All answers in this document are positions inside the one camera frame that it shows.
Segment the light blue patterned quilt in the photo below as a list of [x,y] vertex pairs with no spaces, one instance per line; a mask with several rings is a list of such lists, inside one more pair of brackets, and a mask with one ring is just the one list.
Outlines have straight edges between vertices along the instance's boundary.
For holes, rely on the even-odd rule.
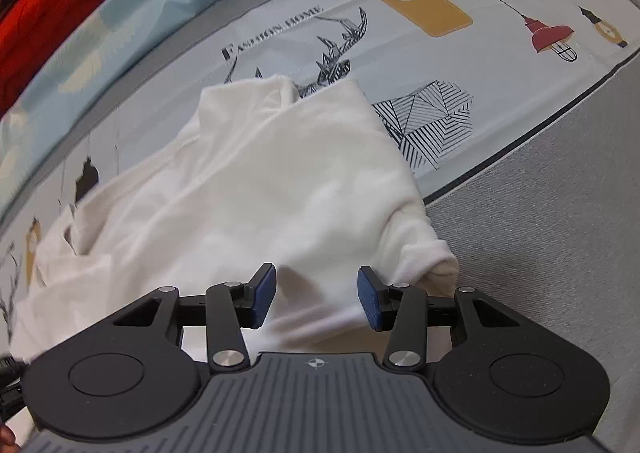
[[111,179],[140,123],[120,112],[155,74],[270,0],[107,0],[55,51],[1,124],[1,221],[70,202],[82,167]]

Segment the white small garment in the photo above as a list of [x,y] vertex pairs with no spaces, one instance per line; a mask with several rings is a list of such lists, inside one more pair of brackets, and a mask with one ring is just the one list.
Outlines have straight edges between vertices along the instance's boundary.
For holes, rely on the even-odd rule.
[[200,295],[264,263],[278,290],[250,351],[366,323],[357,273],[454,292],[456,257],[355,80],[301,97],[272,76],[208,87],[162,150],[67,208],[39,243],[10,349],[37,357],[155,288]]

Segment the grey patterned bed sheet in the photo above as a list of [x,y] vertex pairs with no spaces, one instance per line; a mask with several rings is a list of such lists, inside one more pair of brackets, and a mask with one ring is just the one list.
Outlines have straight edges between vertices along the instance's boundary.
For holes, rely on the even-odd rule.
[[[355,80],[458,262],[454,292],[426,294],[474,287],[590,353],[611,389],[592,435],[474,433],[421,377],[384,369],[390,335],[366,315],[299,350],[252,352],[245,335],[256,329],[243,329],[250,367],[210,377],[183,413],[142,435],[88,442],[36,426],[22,378],[39,355],[10,345],[39,243],[64,210],[171,143],[205,88],[272,76],[301,97]],[[116,176],[85,164],[51,216],[26,205],[1,221],[3,451],[638,450],[639,0],[270,0],[172,61],[120,112],[140,128]]]

